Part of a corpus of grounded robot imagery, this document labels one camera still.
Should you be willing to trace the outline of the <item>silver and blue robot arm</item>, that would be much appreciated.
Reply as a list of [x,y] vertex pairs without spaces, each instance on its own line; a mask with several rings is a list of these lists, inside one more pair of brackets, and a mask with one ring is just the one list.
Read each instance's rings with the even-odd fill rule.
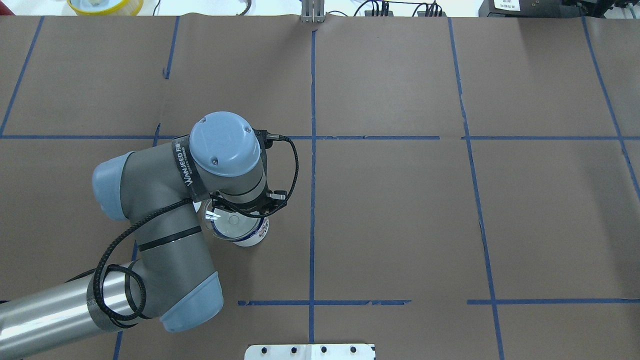
[[194,203],[250,219],[286,207],[292,191],[268,186],[266,151],[290,137],[211,112],[190,133],[99,164],[94,197],[123,231],[92,270],[1,305],[1,358],[43,353],[158,318],[167,332],[215,317],[224,296]]

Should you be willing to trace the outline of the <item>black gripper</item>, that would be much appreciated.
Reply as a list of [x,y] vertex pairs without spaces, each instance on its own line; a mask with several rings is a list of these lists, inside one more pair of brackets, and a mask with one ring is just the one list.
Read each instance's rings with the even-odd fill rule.
[[245,217],[269,217],[286,207],[288,203],[288,192],[285,190],[267,189],[257,198],[243,203],[224,198],[220,191],[210,193],[209,196],[213,208]]

